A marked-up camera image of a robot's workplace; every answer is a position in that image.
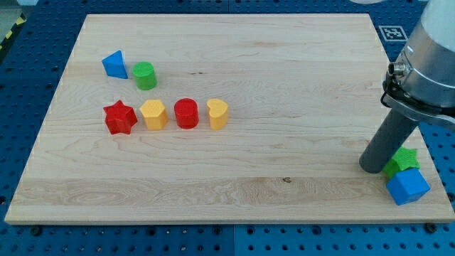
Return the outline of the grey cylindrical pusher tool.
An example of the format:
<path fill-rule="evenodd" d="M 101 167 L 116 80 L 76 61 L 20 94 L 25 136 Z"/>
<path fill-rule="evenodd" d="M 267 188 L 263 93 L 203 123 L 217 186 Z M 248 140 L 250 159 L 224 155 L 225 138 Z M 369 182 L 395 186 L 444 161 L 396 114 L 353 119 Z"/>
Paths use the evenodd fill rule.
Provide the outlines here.
<path fill-rule="evenodd" d="M 390 110 L 360 155 L 359 164 L 362 170 L 370 174 L 381 172 L 417 125 L 417 121 Z"/>

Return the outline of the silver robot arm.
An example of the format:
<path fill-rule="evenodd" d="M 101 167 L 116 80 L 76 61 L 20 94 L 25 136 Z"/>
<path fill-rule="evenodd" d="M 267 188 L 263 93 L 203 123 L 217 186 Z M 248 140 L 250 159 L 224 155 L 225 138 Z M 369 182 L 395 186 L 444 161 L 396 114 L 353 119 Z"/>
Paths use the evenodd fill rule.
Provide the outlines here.
<path fill-rule="evenodd" d="M 430 0 L 382 82 L 389 113 L 359 158 L 376 174 L 420 122 L 454 130 L 454 2 Z"/>

